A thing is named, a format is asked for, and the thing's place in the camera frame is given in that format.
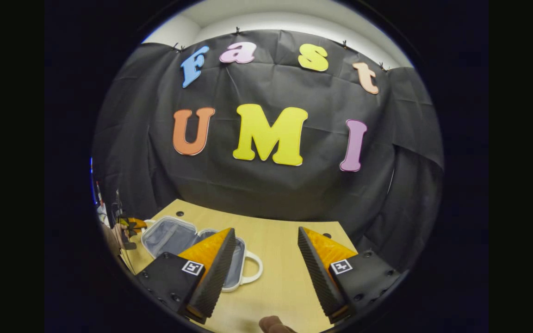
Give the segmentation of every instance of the pink letter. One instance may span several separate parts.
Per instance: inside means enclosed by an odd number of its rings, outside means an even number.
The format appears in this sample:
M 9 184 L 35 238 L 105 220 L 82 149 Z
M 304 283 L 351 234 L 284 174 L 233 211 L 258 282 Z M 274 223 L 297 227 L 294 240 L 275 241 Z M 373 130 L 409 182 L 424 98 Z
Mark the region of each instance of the pink letter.
M 349 143 L 347 144 L 347 154 L 345 159 L 341 162 L 342 171 L 359 171 L 361 164 L 359 163 L 359 156 L 361 155 L 361 144 L 363 135 L 366 134 L 367 126 L 359 120 L 347 120 L 347 127 L 349 127 Z
M 219 57 L 221 62 L 249 63 L 254 60 L 256 44 L 239 42 L 228 46 L 228 50 Z

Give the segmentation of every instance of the orange letter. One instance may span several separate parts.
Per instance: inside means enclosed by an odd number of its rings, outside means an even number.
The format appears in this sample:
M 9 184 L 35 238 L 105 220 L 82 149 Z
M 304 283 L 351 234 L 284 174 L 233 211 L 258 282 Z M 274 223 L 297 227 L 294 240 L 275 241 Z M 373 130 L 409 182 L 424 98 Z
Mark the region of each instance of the orange letter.
M 203 107 L 197 110 L 198 127 L 197 139 L 192 142 L 186 142 L 186 122 L 192 115 L 191 110 L 178 110 L 174 114 L 174 135 L 172 143 L 174 149 L 180 154 L 195 155 L 205 148 L 207 143 L 207 132 L 209 132 L 209 118 L 215 114 L 215 109 L 210 107 Z
M 379 92 L 379 89 L 373 84 L 372 77 L 376 77 L 376 72 L 370 70 L 364 62 L 357 62 L 353 64 L 353 68 L 357 70 L 357 75 L 359 75 L 359 82 L 361 86 L 368 93 L 373 93 L 374 95 Z

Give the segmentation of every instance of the table surface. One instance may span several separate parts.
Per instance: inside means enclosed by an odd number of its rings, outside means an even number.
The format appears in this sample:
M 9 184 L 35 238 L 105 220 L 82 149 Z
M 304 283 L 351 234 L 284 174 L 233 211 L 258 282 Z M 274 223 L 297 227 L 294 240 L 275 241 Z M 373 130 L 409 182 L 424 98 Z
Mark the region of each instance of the table surface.
M 218 333 L 260 333 L 258 320 L 276 315 L 283 324 L 303 333 L 321 332 L 332 327 L 324 315 L 302 254 L 297 246 L 298 227 L 328 233 L 339 244 L 353 250 L 355 247 L 338 222 L 294 222 L 258 219 L 234 215 L 175 200 L 152 219 L 174 216 L 190 222 L 197 230 L 234 228 L 248 251 L 262 260 L 264 271 L 258 280 L 239 286 L 235 291 L 221 293 L 211 318 L 205 327 Z M 154 259 L 140 243 L 140 235 L 131 237 L 137 249 L 122 250 L 123 260 L 134 274 Z M 258 271 L 258 264 L 246 259 L 244 276 Z

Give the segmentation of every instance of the wrinkled fabric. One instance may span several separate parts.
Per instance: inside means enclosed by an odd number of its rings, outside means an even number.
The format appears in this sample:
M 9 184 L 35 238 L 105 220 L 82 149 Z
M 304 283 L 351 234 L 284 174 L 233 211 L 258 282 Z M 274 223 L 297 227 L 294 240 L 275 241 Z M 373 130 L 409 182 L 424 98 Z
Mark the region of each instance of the wrinkled fabric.
M 228 46 L 252 42 L 250 63 L 221 63 Z M 298 63 L 309 43 L 328 53 L 328 69 Z M 201 75 L 182 88 L 180 64 L 209 46 Z M 376 73 L 376 95 L 359 83 L 353 63 Z M 287 107 L 302 108 L 301 166 L 236 160 L 241 104 L 258 104 L 269 124 Z M 193 111 L 186 141 L 197 137 L 196 110 L 216 110 L 207 144 L 195 156 L 172 146 L 173 115 Z M 343 172 L 349 119 L 367 125 L 361 169 Z M 339 221 L 359 251 L 374 249 L 398 270 L 418 257 L 440 203 L 444 168 L 440 129 L 431 99 L 413 68 L 387 72 L 366 57 L 322 37 L 255 30 L 205 40 L 176 51 L 142 44 L 117 74 L 100 112 L 93 171 L 103 199 L 120 190 L 130 216 L 148 219 L 176 198 L 234 213 L 291 221 Z

